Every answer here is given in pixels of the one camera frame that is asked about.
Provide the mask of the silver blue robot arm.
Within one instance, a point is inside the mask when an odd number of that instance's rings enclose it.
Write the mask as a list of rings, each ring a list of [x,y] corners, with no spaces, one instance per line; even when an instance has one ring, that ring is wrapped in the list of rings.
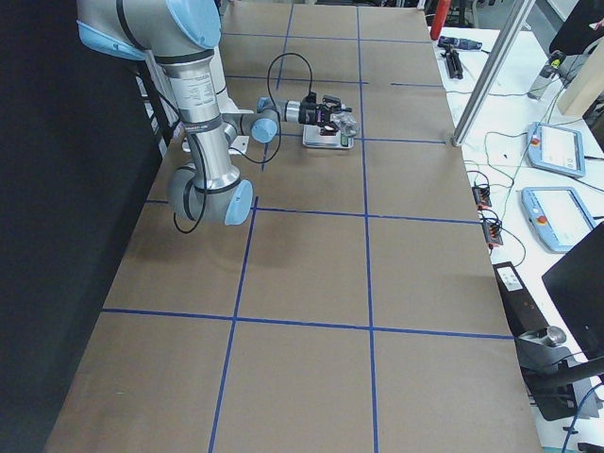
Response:
[[[175,170],[167,190],[178,217],[226,226],[246,220],[253,185],[229,155],[239,137],[269,143],[282,123],[291,122],[319,137],[336,137],[337,148],[353,144],[357,124],[337,97],[318,99],[308,92],[293,101],[268,95],[254,111],[237,108],[226,89],[215,1],[80,1],[77,14],[87,47],[121,59],[151,56],[167,76],[192,156]]]

